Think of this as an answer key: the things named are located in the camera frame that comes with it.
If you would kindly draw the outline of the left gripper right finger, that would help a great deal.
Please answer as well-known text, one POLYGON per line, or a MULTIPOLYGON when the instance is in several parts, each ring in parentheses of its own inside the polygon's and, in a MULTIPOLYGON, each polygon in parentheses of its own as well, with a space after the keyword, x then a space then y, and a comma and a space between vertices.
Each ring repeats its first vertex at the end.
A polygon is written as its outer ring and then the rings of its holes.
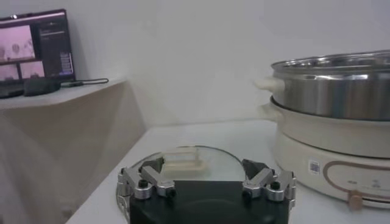
POLYGON ((243 181, 242 196, 245 202, 264 197, 268 201, 288 202, 289 210, 296 205, 296 176, 292 171, 281 171, 279 174, 265 163, 243 159, 246 179, 243 181))

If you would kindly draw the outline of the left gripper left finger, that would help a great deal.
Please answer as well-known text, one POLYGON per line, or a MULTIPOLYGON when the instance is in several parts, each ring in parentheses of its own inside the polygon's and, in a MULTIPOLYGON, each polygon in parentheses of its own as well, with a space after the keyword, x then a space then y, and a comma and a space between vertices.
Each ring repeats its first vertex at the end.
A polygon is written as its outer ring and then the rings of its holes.
POLYGON ((123 167, 118 172, 116 203, 126 219, 130 219, 130 200, 145 201, 153 194, 169 198, 176 194, 173 180, 161 174, 163 157, 147 156, 130 167, 123 167))

